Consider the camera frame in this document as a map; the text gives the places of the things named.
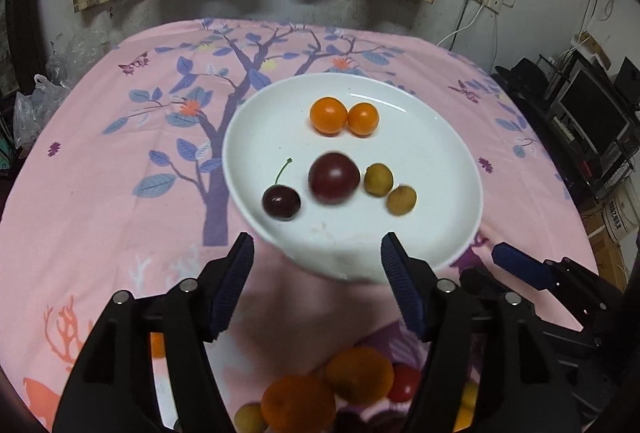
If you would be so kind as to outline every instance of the white container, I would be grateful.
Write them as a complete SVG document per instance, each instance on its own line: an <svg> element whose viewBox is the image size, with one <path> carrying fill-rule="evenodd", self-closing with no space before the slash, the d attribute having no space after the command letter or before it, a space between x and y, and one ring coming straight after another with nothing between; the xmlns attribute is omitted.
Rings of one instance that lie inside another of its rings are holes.
<svg viewBox="0 0 640 433"><path fill-rule="evenodd" d="M602 215L616 243L640 226L640 197L630 177L605 202Z"/></svg>

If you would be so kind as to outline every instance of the cherry stem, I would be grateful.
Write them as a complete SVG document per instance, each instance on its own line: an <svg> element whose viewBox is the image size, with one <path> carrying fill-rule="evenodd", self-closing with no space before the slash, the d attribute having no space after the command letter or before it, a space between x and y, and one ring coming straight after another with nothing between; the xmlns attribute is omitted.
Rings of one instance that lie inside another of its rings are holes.
<svg viewBox="0 0 640 433"><path fill-rule="evenodd" d="M278 173L278 176L276 177L276 181L273 183L274 185L278 183L278 180L280 178L280 175L282 175L282 172L284 171L284 168L286 168L292 162L293 162L293 159L291 159L291 158L288 158L287 161L284 162L284 166L282 166L282 169L280 170L280 173Z"/></svg>

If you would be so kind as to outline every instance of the pink tablecloth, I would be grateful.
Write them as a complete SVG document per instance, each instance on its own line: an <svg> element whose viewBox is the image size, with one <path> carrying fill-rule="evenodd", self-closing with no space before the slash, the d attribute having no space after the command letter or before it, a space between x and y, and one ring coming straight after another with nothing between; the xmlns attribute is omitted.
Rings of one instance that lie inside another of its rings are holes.
<svg viewBox="0 0 640 433"><path fill-rule="evenodd" d="M0 364L47 427L113 292L165 292L251 232L220 167L238 106L273 81L326 71L418 96L476 157L481 230L443 276L490 264L500 241L594 269L578 213L536 135L464 58L415 38L290 24L207 19L154 28L124 41L78 84L31 151L0 225ZM541 317L577 327L555 299L490 267L535 301ZM234 413L277 376L308 371L397 319L387 287L320 279L256 239L231 327L207 352ZM171 425L166 367L156 368Z"/></svg>

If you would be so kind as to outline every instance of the red cherry tomato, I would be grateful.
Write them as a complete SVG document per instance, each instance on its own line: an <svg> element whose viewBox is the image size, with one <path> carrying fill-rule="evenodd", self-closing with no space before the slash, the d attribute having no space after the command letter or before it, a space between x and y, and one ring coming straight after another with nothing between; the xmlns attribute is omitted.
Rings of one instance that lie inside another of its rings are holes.
<svg viewBox="0 0 640 433"><path fill-rule="evenodd" d="M386 397L391 402L410 401L418 391L421 377L419 369L407 365L394 365L394 384Z"/></svg>

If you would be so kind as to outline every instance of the metal bolt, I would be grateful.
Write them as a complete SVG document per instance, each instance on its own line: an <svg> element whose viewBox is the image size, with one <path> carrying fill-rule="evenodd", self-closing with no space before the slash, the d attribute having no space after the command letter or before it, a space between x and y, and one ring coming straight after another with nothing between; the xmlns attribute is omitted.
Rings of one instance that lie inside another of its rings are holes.
<svg viewBox="0 0 640 433"><path fill-rule="evenodd" d="M198 288L198 282L194 278L187 278L180 281L180 290L182 292L193 292Z"/></svg>
<svg viewBox="0 0 640 433"><path fill-rule="evenodd" d="M126 302L129 299L129 293L126 290L118 290L114 295L113 295L113 302L116 305L122 305L124 302Z"/></svg>
<svg viewBox="0 0 640 433"><path fill-rule="evenodd" d="M438 279L436 283L436 287L438 290L446 292L447 294L453 292L456 289L456 284L453 283L450 279Z"/></svg>
<svg viewBox="0 0 640 433"><path fill-rule="evenodd" d="M522 303L522 297L520 297L520 294L516 294L516 292L507 292L507 294L504 295L504 300L514 306Z"/></svg>

